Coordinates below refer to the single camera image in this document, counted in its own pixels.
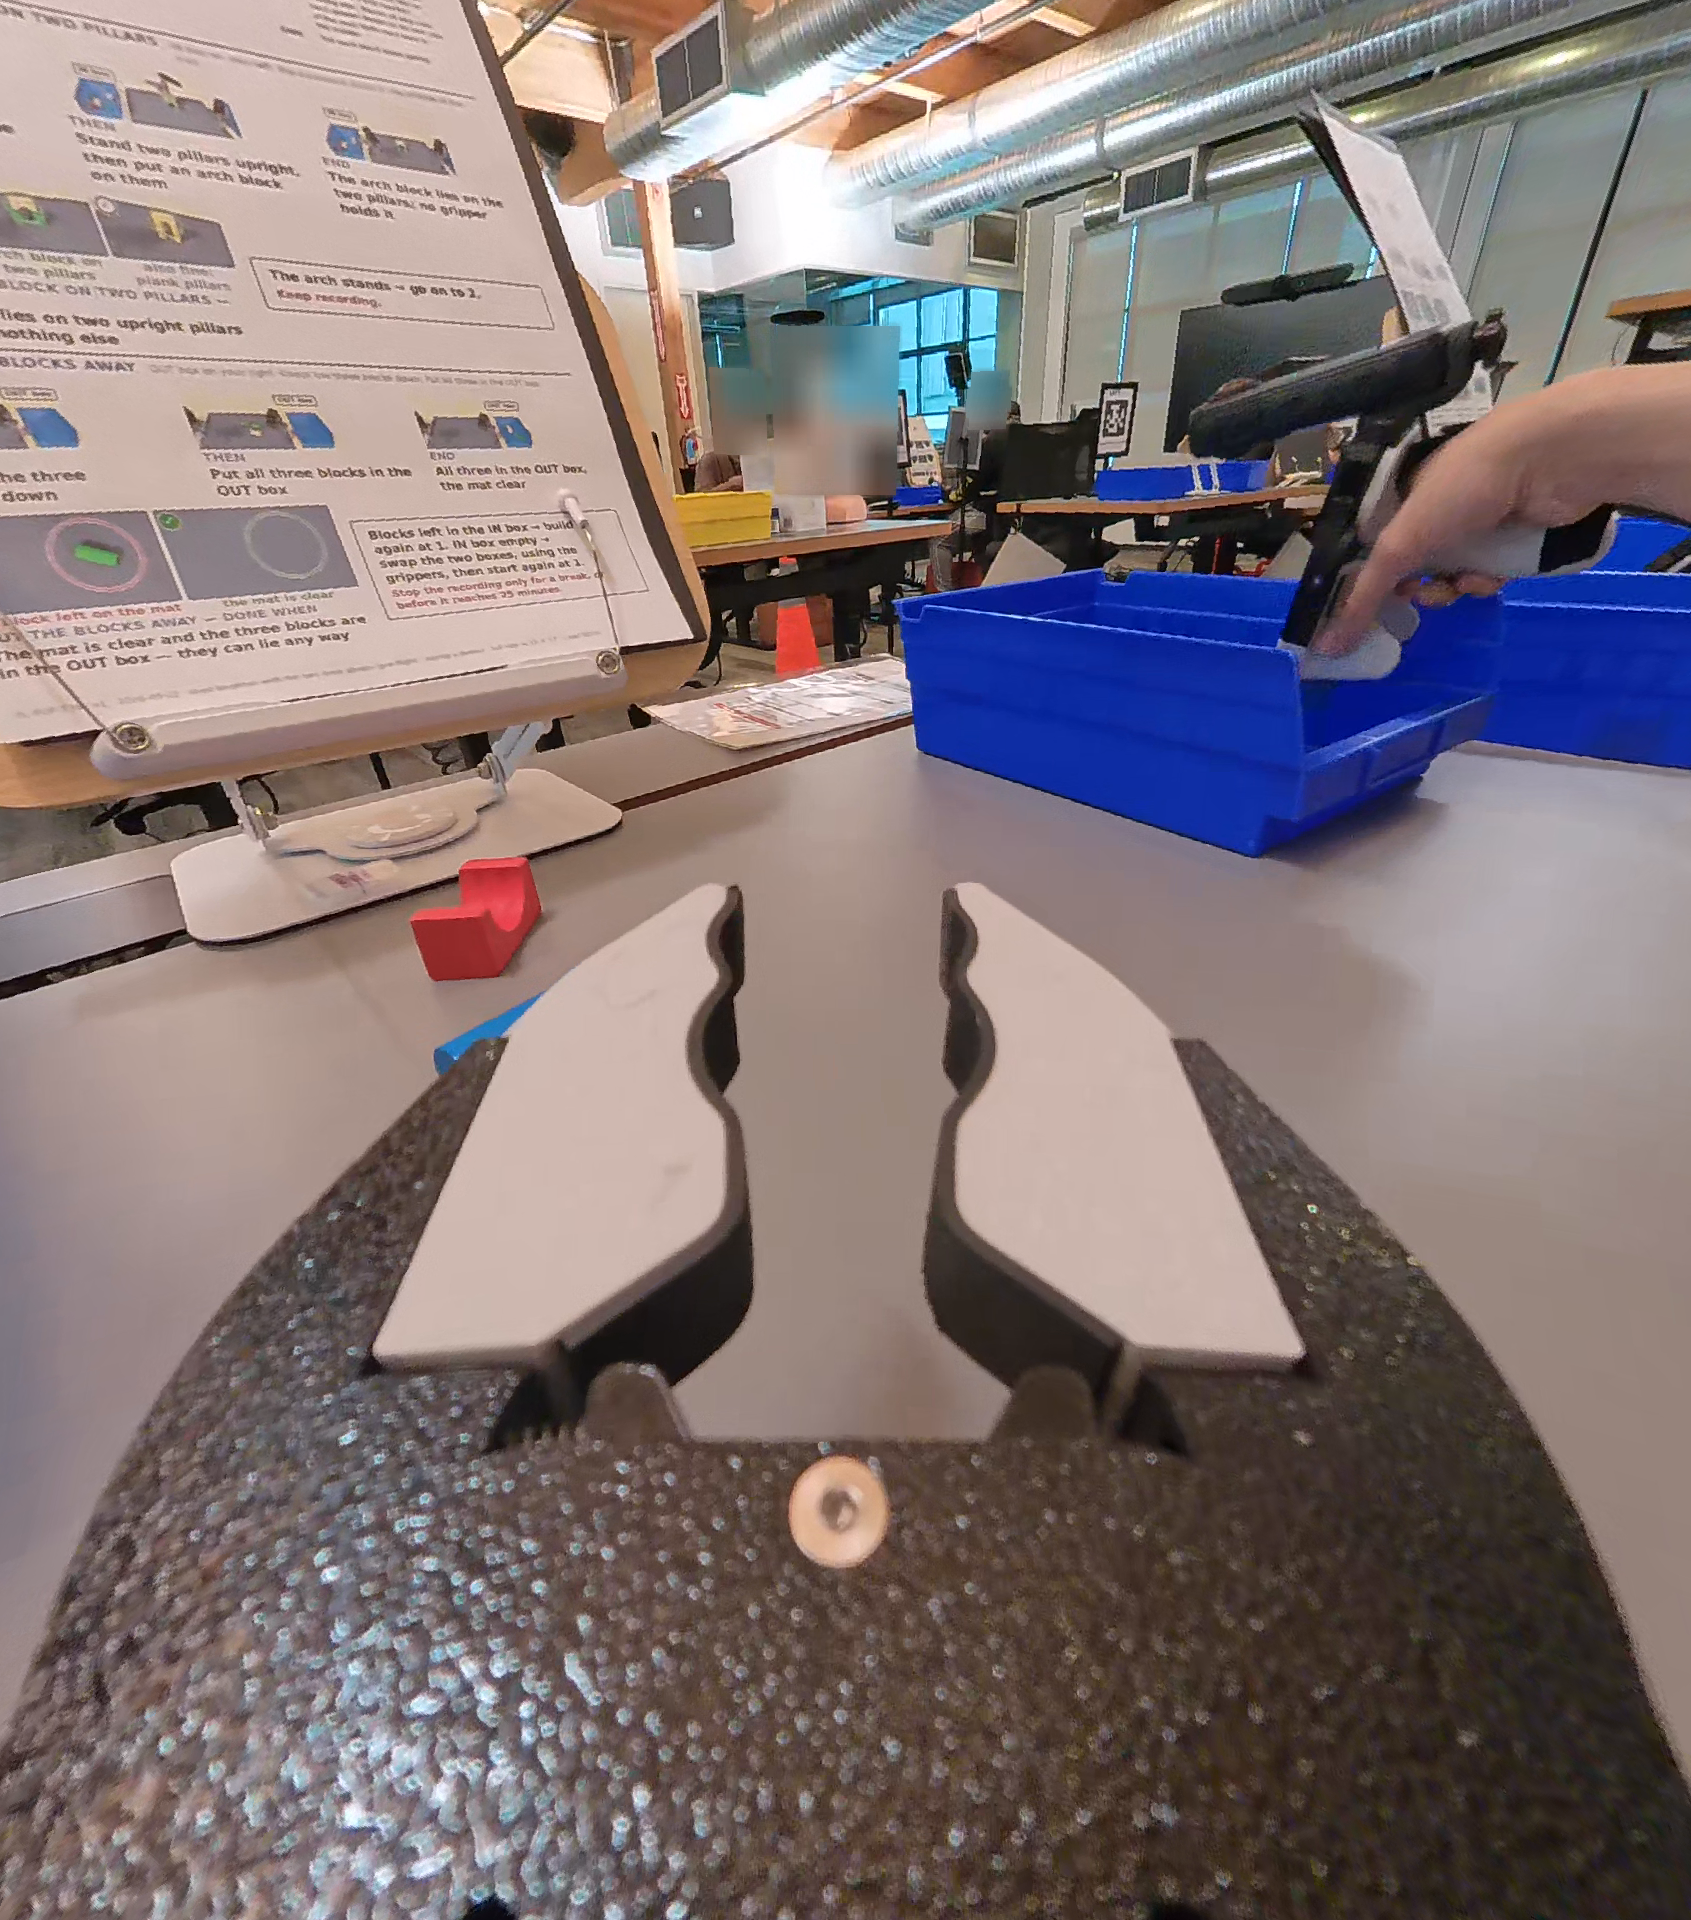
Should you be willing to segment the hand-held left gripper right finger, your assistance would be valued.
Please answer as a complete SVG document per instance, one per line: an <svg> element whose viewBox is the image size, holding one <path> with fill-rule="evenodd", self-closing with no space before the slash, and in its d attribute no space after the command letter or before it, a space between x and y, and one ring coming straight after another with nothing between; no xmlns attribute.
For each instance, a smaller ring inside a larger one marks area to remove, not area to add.
<svg viewBox="0 0 1691 1920"><path fill-rule="evenodd" d="M1065 1369L1293 1374L1305 1343L1175 1038L989 885L943 893L931 1315L1001 1386Z"/></svg>

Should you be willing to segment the long blue plastic bin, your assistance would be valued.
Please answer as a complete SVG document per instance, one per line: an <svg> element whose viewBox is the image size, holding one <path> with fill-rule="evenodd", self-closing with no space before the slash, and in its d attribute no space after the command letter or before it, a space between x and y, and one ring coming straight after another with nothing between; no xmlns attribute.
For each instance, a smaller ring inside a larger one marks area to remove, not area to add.
<svg viewBox="0 0 1691 1920"><path fill-rule="evenodd" d="M1271 461L1173 460L1151 465L1111 464L1097 469L1093 494L1107 503L1171 502L1183 497L1241 495L1269 485Z"/></svg>

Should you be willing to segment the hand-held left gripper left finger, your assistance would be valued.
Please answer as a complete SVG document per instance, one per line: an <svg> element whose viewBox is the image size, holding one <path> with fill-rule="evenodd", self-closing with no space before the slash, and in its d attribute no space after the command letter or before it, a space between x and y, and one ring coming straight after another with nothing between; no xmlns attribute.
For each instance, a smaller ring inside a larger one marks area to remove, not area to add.
<svg viewBox="0 0 1691 1920"><path fill-rule="evenodd" d="M743 896L705 881L515 1019L373 1337L389 1374L687 1380L753 1302Z"/></svg>

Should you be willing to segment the black wall screen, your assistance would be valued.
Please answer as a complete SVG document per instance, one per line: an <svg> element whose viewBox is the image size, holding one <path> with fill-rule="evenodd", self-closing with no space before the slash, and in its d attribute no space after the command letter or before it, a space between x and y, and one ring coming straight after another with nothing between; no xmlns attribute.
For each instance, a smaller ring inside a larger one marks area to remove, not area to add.
<svg viewBox="0 0 1691 1920"><path fill-rule="evenodd" d="M1175 453L1195 407L1239 377L1277 377L1313 361L1379 347L1393 294L1383 274L1349 262L1249 280L1177 323L1163 448Z"/></svg>

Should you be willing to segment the blue cylinder block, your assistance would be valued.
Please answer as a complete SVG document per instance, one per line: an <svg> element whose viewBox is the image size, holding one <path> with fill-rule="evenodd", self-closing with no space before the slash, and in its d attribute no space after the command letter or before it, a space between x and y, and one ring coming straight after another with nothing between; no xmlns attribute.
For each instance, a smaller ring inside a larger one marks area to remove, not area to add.
<svg viewBox="0 0 1691 1920"><path fill-rule="evenodd" d="M445 1042L437 1043L431 1049L431 1065L439 1075L445 1075L465 1053L469 1053L477 1043L497 1042L507 1035L507 1032L529 1011L543 994L533 994L521 1001L493 1014L485 1019L479 1019Z"/></svg>

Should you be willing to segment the person's right hand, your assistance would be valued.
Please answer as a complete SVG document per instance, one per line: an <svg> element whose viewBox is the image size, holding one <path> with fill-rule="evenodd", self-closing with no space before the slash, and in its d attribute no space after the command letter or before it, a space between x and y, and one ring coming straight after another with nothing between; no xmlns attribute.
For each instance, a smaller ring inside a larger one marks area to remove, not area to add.
<svg viewBox="0 0 1691 1920"><path fill-rule="evenodd" d="M1446 563L1484 535L1566 525L1596 507L1691 523L1691 361L1558 381L1433 451L1319 626L1315 651L1353 651L1399 594L1446 578Z"/></svg>

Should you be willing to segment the red arch block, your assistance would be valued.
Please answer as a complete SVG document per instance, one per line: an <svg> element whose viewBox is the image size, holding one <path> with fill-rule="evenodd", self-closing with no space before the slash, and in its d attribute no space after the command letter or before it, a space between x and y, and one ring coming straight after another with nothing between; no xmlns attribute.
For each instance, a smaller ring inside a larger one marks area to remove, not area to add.
<svg viewBox="0 0 1691 1920"><path fill-rule="evenodd" d="M541 915L527 855L473 858L457 870L457 899L409 915L433 981L487 979L505 972Z"/></svg>

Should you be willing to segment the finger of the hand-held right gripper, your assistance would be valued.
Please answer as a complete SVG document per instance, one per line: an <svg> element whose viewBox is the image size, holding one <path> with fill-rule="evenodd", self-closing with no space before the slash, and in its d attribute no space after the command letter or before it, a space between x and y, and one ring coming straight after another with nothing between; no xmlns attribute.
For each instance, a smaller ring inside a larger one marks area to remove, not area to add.
<svg viewBox="0 0 1691 1920"><path fill-rule="evenodd" d="M1283 654L1293 660L1301 684L1369 684L1389 678L1403 657L1403 636L1385 624L1371 626L1355 648L1343 654L1325 654L1313 641L1283 640Z"/></svg>

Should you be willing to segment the silver ventilation duct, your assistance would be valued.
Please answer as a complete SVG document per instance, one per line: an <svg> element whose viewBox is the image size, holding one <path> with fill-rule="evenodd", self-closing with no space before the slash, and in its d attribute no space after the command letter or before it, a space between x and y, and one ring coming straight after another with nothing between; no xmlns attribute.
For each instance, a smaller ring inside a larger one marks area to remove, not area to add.
<svg viewBox="0 0 1691 1920"><path fill-rule="evenodd" d="M1691 4L1171 4L831 156L823 185L843 210L885 203L917 236L1251 132L1317 92L1656 13L1691 25Z"/></svg>

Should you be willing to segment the white board stand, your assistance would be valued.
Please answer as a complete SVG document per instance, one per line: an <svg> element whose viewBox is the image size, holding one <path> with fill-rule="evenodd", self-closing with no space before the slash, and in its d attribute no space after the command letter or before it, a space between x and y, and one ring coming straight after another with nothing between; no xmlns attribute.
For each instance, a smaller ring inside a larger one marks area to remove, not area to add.
<svg viewBox="0 0 1691 1920"><path fill-rule="evenodd" d="M221 779L235 828L181 842L169 864L187 936L237 948L447 883L471 859L597 839L621 812L589 790L489 752L471 769L297 809L253 805Z"/></svg>

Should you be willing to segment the clear paper sleeve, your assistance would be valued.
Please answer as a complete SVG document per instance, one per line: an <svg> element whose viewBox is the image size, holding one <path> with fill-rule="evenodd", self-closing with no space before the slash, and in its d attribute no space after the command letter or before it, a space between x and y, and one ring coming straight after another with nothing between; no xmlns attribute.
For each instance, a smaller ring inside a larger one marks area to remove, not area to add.
<svg viewBox="0 0 1691 1920"><path fill-rule="evenodd" d="M905 661L879 657L647 705L653 724L741 753L855 734L911 715Z"/></svg>

